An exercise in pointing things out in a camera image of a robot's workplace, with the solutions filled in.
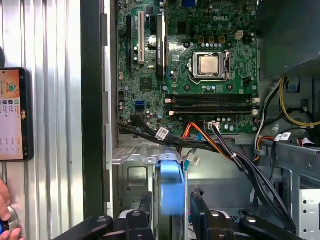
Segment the finger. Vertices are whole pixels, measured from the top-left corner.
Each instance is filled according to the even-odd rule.
[[[2,221],[8,221],[11,218],[9,209],[5,203],[4,198],[0,195],[0,219]]]
[[[0,235],[0,240],[8,240],[10,237],[10,231],[5,231]]]
[[[20,238],[20,234],[21,234],[21,229],[16,228],[11,232],[9,240],[18,240]]]
[[[3,197],[4,202],[7,206],[11,204],[11,196],[6,184],[0,179],[0,195]]]

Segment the motherboard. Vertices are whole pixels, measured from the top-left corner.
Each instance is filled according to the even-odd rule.
[[[255,133],[256,5],[235,0],[118,2],[119,121],[139,115],[183,134],[188,122]]]

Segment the smartphone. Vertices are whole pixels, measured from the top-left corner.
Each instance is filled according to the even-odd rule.
[[[0,68],[0,162],[34,157],[31,96],[28,70]]]

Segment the corrugated metal wall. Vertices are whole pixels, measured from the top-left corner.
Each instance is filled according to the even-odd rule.
[[[34,159],[3,163],[28,240],[55,238],[83,221],[79,0],[0,0],[6,67],[32,75]]]

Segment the dell logo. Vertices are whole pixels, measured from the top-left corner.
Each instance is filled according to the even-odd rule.
[[[214,16],[213,21],[229,21],[228,16]]]

